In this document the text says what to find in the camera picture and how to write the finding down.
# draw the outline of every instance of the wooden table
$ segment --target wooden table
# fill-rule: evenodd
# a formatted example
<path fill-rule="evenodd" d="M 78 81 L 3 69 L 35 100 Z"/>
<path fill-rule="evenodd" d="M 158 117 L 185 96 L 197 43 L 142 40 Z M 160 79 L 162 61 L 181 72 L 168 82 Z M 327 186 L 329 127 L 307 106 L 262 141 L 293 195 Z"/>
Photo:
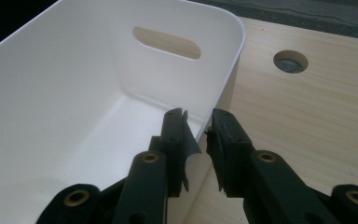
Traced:
<path fill-rule="evenodd" d="M 246 27 L 231 112 L 256 149 L 277 152 L 312 188 L 358 185 L 358 39 L 241 19 Z M 288 74 L 273 63 L 285 49 L 309 67 Z M 247 223 L 241 199 L 217 188 L 211 168 L 190 223 Z"/>

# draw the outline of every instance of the light wood tabletop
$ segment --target light wood tabletop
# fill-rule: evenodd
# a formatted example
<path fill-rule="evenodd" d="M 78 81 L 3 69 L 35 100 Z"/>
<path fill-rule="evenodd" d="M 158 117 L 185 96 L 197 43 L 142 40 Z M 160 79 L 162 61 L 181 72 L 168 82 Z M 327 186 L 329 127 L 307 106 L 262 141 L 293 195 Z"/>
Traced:
<path fill-rule="evenodd" d="M 358 39 L 241 20 L 246 43 L 230 111 L 255 148 L 280 154 L 327 195 L 335 185 L 358 185 Z M 304 72 L 274 65 L 286 49 L 306 56 Z M 186 223 L 247 223 L 242 199 L 218 191 L 213 168 Z"/>

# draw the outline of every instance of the storage bin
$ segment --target storage bin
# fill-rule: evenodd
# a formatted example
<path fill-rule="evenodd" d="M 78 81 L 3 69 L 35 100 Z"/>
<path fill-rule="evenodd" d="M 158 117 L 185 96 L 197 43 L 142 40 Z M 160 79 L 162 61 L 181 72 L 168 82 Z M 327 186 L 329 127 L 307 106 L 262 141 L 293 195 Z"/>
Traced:
<path fill-rule="evenodd" d="M 182 107 L 200 142 L 186 218 L 211 161 L 202 139 L 228 109 L 245 32 L 216 7 L 187 1 L 62 0 L 0 43 L 0 223 L 35 223 L 62 189 L 105 189 Z"/>

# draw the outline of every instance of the wooden surface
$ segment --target wooden surface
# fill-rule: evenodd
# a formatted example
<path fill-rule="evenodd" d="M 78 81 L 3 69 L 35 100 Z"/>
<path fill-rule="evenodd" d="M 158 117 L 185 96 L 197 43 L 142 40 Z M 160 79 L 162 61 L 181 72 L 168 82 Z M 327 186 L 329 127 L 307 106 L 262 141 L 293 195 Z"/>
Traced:
<path fill-rule="evenodd" d="M 246 44 L 231 112 L 255 148 L 279 153 L 323 193 L 358 185 L 358 39 L 242 21 Z M 304 54 L 308 69 L 288 74 L 276 68 L 273 57 L 285 49 Z M 217 190 L 213 168 L 186 223 L 247 223 L 242 200 Z"/>

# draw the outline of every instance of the white plastic bin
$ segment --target white plastic bin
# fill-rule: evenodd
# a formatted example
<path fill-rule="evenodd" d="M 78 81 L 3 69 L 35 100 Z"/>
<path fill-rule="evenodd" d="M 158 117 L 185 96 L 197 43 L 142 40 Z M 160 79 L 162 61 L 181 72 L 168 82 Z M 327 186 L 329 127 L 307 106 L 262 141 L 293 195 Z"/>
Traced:
<path fill-rule="evenodd" d="M 63 0 L 0 43 L 0 223 L 35 223 L 73 184 L 116 183 L 176 107 L 203 151 L 187 165 L 190 192 L 169 202 L 169 223 L 182 223 L 211 164 L 202 133 L 212 109 L 229 106 L 244 39 L 216 7 Z"/>

